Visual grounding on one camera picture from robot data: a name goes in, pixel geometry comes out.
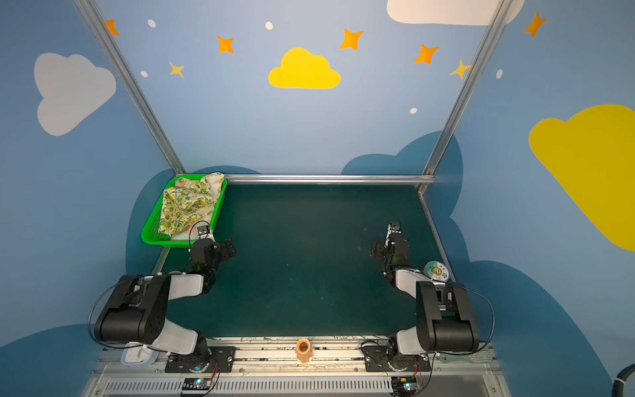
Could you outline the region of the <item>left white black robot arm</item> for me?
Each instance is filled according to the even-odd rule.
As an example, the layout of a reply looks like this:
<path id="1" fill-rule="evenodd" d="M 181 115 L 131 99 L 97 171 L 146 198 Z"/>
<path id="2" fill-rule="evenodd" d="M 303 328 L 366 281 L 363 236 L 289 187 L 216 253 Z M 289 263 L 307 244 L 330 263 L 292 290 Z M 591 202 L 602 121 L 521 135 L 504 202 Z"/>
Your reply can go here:
<path id="1" fill-rule="evenodd" d="M 89 312 L 88 331 L 94 342 L 113 349 L 149 347 L 179 356 L 207 358 L 203 334 L 167 319 L 172 300 L 208 294 L 217 280 L 221 262 L 236 256 L 231 239 L 218 243 L 211 238 L 190 248 L 192 271 L 168 276 L 125 275 L 104 291 L 109 298 L 97 319 Z"/>

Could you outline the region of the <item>left controller board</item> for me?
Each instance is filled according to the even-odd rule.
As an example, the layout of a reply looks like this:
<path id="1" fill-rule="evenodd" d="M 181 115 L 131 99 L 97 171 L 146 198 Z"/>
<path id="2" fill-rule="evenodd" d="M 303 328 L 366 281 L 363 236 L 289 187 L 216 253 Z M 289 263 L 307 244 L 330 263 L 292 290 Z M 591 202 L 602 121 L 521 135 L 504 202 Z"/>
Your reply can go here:
<path id="1" fill-rule="evenodd" d="M 185 378 L 182 383 L 180 395 L 182 396 L 205 396 L 214 385 L 211 377 Z"/>

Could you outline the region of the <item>controller board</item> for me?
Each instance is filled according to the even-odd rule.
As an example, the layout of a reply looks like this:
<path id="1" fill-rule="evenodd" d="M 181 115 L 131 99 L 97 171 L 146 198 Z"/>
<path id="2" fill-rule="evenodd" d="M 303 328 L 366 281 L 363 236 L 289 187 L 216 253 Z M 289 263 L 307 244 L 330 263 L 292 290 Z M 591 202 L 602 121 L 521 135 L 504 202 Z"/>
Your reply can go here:
<path id="1" fill-rule="evenodd" d="M 182 396 L 205 396 L 214 385 L 211 377 L 185 378 L 182 383 L 180 395 Z"/>
<path id="2" fill-rule="evenodd" d="M 417 395 L 419 384 L 412 377 L 392 377 L 390 382 L 392 397 L 412 397 Z"/>

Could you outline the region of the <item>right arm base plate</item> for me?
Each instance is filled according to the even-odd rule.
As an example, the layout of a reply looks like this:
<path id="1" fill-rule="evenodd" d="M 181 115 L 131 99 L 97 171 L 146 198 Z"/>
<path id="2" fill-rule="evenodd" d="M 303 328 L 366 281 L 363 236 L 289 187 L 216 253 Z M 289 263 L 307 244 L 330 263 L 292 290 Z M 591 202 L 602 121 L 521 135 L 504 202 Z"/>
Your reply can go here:
<path id="1" fill-rule="evenodd" d="M 360 347 L 367 372 L 430 372 L 430 361 L 418 355 L 402 355 L 393 347 L 376 344 Z"/>

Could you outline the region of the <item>round green white tin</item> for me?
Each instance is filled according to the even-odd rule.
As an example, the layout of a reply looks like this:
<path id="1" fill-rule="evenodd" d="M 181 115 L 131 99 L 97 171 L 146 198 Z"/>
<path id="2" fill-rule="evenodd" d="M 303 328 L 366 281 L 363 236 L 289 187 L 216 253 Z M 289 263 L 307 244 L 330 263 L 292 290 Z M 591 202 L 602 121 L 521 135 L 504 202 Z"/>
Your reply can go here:
<path id="1" fill-rule="evenodd" d="M 447 282 L 450 279 L 450 271 L 441 261 L 429 261 L 423 273 L 434 281 Z"/>

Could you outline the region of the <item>left aluminium frame post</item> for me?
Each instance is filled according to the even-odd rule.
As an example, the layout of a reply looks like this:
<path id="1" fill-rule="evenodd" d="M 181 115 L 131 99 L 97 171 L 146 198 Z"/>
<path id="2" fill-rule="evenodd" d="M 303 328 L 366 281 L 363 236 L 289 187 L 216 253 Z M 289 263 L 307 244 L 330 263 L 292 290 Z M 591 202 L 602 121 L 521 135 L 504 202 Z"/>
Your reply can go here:
<path id="1" fill-rule="evenodd" d="M 151 108 L 147 97 L 142 91 L 142 87 L 138 83 L 135 74 L 133 74 L 125 56 L 122 54 L 115 40 L 115 36 L 107 28 L 107 23 L 97 3 L 95 1 L 86 0 L 75 0 L 74 3 L 97 39 L 104 54 L 117 72 L 123 86 L 131 97 L 132 102 L 147 125 L 151 135 L 159 145 L 166 160 L 168 160 L 176 174 L 185 174 L 185 166 L 178 157 L 165 129 L 163 129 L 158 117 Z"/>

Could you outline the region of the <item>orange ribbed cup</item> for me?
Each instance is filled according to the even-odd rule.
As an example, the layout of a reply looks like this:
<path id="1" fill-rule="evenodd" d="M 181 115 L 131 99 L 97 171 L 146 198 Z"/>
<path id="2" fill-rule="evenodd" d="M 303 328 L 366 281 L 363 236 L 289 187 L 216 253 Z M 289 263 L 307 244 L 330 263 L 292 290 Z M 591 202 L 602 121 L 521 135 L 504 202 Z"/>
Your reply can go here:
<path id="1" fill-rule="evenodd" d="M 303 365 L 308 365 L 314 357 L 314 347 L 312 342 L 305 337 L 297 341 L 295 351 L 297 360 Z"/>

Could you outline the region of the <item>right side frame rail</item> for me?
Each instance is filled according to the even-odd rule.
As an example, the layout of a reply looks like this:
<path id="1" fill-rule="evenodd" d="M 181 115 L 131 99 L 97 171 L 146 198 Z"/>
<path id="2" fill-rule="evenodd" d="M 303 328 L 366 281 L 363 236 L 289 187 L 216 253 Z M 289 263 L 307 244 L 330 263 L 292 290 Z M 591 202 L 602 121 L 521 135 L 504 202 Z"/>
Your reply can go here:
<path id="1" fill-rule="evenodd" d="M 441 240 L 441 236 L 440 236 L 440 234 L 438 232 L 437 225 L 434 222 L 432 212 L 431 212 L 431 210 L 429 208 L 429 205 L 428 205 L 428 203 L 427 203 L 427 201 L 425 199 L 425 191 L 426 191 L 427 187 L 428 187 L 428 185 L 423 185 L 423 184 L 420 184 L 418 186 L 418 188 L 417 188 L 417 190 L 418 190 L 418 198 L 419 198 L 419 200 L 421 202 L 421 205 L 423 207 L 423 211 L 424 211 L 424 213 L 426 215 L 426 218 L 428 220 L 428 223 L 430 225 L 435 244 L 436 244 L 436 246 L 438 248 L 438 251 L 440 252 L 440 255 L 441 255 L 441 258 L 443 260 L 443 263 L 448 267 L 448 271 L 450 273 L 450 277 L 452 279 L 454 279 L 454 275 L 453 275 L 453 272 L 452 272 L 452 269 L 451 269 L 451 262 L 449 261 L 449 259 L 447 257 L 446 250 L 445 250 L 445 247 L 443 246 L 443 241 Z"/>

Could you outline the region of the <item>right aluminium frame post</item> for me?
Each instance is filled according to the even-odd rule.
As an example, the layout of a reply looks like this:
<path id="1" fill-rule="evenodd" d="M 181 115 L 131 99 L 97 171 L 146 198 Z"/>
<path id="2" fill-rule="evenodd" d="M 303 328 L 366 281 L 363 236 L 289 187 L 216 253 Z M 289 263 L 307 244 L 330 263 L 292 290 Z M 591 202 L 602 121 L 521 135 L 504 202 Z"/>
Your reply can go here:
<path id="1" fill-rule="evenodd" d="M 423 175 L 429 179 L 434 177 L 443 155 L 450 144 L 451 138 L 461 122 L 461 118 L 467 109 L 471 96 L 476 90 L 476 86 L 504 31 L 506 26 L 505 21 L 513 3 L 514 2 L 510 0 L 499 1 L 497 8 L 494 10 L 492 19 L 487 26 L 475 57 L 472 60 L 472 66 L 468 69 L 467 76 L 463 79 L 461 89 L 451 108 L 449 117 L 424 168 Z"/>

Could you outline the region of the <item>front aluminium rail bed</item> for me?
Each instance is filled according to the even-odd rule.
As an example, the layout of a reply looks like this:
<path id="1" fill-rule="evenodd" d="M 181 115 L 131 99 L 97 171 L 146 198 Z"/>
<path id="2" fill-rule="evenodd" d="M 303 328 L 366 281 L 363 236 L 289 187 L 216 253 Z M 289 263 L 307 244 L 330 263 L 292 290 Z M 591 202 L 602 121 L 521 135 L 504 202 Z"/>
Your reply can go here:
<path id="1" fill-rule="evenodd" d="M 392 377 L 412 377 L 415 396 L 509 396 L 497 357 L 491 364 L 441 362 L 436 353 L 421 355 L 430 372 L 367 372 L 360 347 L 388 346 L 382 336 L 309 337 L 314 357 L 303 365 L 296 357 L 298 337 L 218 337 L 210 347 L 236 347 L 229 373 L 165 373 L 168 356 L 159 353 L 149 367 L 124 367 L 122 353 L 105 350 L 84 389 L 85 396 L 182 396 L 185 378 L 211 377 L 205 396 L 391 396 Z"/>

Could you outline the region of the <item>lemon print skirt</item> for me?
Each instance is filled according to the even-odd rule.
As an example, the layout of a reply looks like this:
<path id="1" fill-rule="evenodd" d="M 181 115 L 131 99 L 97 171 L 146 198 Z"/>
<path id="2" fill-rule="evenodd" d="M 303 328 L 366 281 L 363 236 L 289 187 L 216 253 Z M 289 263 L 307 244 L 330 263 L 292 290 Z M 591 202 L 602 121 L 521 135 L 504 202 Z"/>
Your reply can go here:
<path id="1" fill-rule="evenodd" d="M 196 223 L 215 225 L 226 182 L 221 173 L 183 178 L 196 180 L 196 183 L 189 189 L 175 188 L 174 183 L 164 190 L 159 200 L 158 232 L 172 240 L 186 238 Z"/>

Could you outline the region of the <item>aluminium frame post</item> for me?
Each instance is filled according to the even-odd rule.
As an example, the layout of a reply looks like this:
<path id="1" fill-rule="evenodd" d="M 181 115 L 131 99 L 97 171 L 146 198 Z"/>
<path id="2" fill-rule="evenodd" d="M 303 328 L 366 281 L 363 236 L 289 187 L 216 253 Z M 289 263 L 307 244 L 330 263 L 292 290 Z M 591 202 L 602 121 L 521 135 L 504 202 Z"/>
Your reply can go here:
<path id="1" fill-rule="evenodd" d="M 159 145 L 166 160 L 168 160 L 176 174 L 185 174 L 185 166 L 178 157 L 165 129 L 163 129 L 158 117 L 151 108 L 147 97 L 142 91 L 142 87 L 138 83 L 135 74 L 133 74 L 125 56 L 122 54 L 115 40 L 115 36 L 107 28 L 107 23 L 97 3 L 95 1 L 86 0 L 75 0 L 74 3 L 97 39 L 104 54 L 117 72 L 123 86 L 131 97 L 132 102 L 147 125 L 151 135 Z"/>
<path id="2" fill-rule="evenodd" d="M 451 108 L 449 117 L 424 168 L 423 175 L 429 179 L 434 177 L 443 155 L 450 144 L 451 138 L 461 122 L 461 118 L 467 109 L 471 96 L 476 90 L 476 86 L 504 31 L 506 26 L 505 21 L 513 3 L 514 2 L 510 0 L 499 1 L 497 8 L 494 10 L 492 19 L 487 26 L 475 57 L 472 60 L 472 66 L 468 69 L 467 76 L 463 79 L 461 89 Z"/>

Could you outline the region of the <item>right controller board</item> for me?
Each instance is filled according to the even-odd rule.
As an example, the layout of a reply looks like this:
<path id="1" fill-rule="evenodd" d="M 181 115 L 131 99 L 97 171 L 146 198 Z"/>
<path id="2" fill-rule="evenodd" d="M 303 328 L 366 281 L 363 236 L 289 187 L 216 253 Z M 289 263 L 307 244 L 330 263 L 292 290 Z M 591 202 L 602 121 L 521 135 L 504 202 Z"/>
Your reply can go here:
<path id="1" fill-rule="evenodd" d="M 417 395 L 419 384 L 412 377 L 392 377 L 390 382 L 392 397 L 412 397 Z"/>

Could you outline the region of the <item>pink floral skirt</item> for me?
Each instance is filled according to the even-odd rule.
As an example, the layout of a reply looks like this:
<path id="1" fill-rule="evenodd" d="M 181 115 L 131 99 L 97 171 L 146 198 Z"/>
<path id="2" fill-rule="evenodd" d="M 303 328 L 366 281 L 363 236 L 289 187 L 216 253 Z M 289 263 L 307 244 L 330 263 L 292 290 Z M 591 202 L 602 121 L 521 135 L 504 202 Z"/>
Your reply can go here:
<path id="1" fill-rule="evenodd" d="M 196 183 L 196 180 L 190 180 L 187 178 L 183 178 L 175 181 L 175 188 L 179 189 L 189 189 L 192 184 Z"/>

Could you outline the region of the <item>rear aluminium frame rail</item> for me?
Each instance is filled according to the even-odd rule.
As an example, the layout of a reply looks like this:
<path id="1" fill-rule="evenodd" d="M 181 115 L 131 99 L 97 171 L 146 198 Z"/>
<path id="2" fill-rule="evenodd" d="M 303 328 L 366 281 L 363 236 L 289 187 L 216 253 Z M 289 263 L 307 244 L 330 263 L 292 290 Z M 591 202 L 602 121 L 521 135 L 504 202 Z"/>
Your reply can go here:
<path id="1" fill-rule="evenodd" d="M 242 185 L 431 185 L 432 175 L 238 175 L 229 183 Z"/>

